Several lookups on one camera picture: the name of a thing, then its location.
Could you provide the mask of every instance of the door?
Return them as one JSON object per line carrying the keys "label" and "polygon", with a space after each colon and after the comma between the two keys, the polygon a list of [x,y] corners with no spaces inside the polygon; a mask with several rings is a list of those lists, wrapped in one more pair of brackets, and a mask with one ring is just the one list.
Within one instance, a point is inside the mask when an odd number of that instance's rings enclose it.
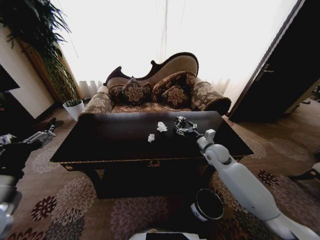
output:
{"label": "door", "polygon": [[232,121],[275,120],[320,78],[319,6],[317,0],[298,1],[292,23],[230,111]]}

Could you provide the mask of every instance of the white curtain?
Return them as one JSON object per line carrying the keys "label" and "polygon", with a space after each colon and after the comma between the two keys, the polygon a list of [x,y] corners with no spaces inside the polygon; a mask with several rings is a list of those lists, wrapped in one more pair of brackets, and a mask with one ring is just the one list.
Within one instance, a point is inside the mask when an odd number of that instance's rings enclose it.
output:
{"label": "white curtain", "polygon": [[118,66],[142,77],[178,52],[235,102],[297,0],[53,0],[71,34],[63,52],[90,97]]}

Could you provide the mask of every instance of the floral patterned carpet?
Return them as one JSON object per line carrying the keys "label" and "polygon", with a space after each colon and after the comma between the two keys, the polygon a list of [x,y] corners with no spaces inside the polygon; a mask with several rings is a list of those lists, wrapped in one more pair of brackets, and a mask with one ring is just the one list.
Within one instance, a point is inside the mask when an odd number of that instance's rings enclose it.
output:
{"label": "floral patterned carpet", "polygon": [[[91,181],[80,172],[67,172],[49,159],[75,122],[57,109],[56,137],[31,153],[25,175],[17,184],[22,200],[14,214],[8,240],[126,240],[148,228],[194,232],[218,240],[278,239],[245,211],[215,173],[210,181],[224,202],[222,219],[199,223],[190,216],[181,196],[97,199]],[[280,210],[320,233],[320,183],[293,182],[317,162],[320,149],[320,103],[301,105],[274,123],[227,123],[254,152],[241,160],[272,192]]]}

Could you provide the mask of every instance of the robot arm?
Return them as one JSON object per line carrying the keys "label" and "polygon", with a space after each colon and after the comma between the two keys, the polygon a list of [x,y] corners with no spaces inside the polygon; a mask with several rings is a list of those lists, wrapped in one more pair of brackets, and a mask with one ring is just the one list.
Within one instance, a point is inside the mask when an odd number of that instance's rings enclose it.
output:
{"label": "robot arm", "polygon": [[310,228],[281,213],[271,192],[244,165],[235,161],[226,147],[214,143],[214,130],[200,134],[197,125],[182,116],[176,118],[174,127],[177,134],[197,139],[201,153],[208,164],[218,171],[220,179],[235,199],[270,231],[285,240],[320,240]]}
{"label": "robot arm", "polygon": [[12,227],[13,214],[22,194],[16,184],[24,175],[26,161],[32,151],[42,148],[56,135],[56,118],[47,125],[47,130],[38,131],[22,142],[6,142],[0,146],[0,240],[4,239]]}

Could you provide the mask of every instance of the potted plant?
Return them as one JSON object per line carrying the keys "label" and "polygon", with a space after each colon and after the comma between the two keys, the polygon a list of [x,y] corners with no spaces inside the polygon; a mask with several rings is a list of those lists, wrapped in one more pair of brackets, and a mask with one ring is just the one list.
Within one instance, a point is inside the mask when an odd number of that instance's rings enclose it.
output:
{"label": "potted plant", "polygon": [[62,12],[49,0],[0,0],[0,24],[11,33],[8,42],[14,47],[14,39],[23,41],[42,58],[50,81],[63,107],[74,120],[84,109],[72,75],[62,63],[59,42],[64,38],[55,32],[70,32]]}

